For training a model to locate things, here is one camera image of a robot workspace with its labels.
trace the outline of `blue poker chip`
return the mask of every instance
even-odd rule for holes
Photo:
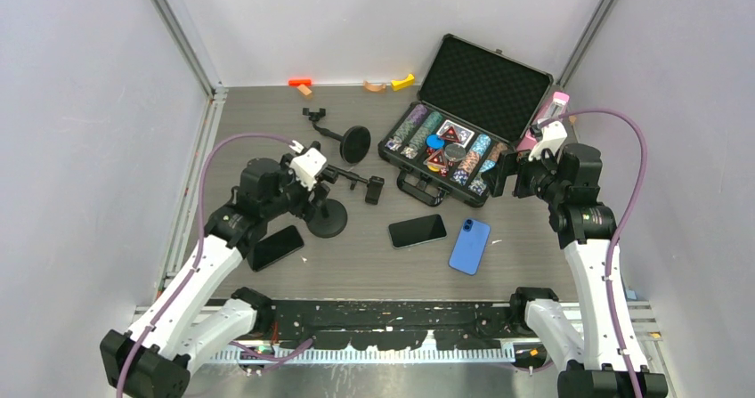
[[[433,134],[429,135],[427,139],[425,140],[425,144],[427,144],[427,147],[433,150],[439,150],[443,148],[444,141],[441,139],[441,137]]]

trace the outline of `pink object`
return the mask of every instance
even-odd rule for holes
[[[569,95],[566,93],[553,93],[550,98],[550,102],[546,102],[540,108],[537,116],[532,120],[532,123],[537,122],[539,119],[548,119],[554,116],[558,116],[566,110],[566,104],[569,102]],[[516,151],[532,150],[538,141],[532,136],[530,130],[524,135],[522,140],[516,146]]]

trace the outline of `white wall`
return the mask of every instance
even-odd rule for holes
[[[0,15],[0,396],[111,395],[99,342],[155,292],[205,96],[150,0]]]
[[[183,0],[227,86],[422,78],[454,33],[558,76],[598,0]]]
[[[650,299],[678,396],[752,396],[755,342],[755,0],[619,0],[568,85],[574,107],[628,112],[650,163],[621,241],[629,285]],[[604,153],[603,198],[623,209],[631,131],[577,122]]]

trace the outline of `black foam lining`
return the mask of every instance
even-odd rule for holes
[[[513,142],[552,83],[546,73],[447,35],[419,99]]]

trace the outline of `black round base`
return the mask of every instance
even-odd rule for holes
[[[318,238],[333,238],[344,231],[348,221],[349,215],[344,204],[334,199],[326,199],[325,206],[307,223],[307,229]]]
[[[341,159],[349,164],[359,163],[369,151],[372,137],[364,126],[352,126],[341,140]]]

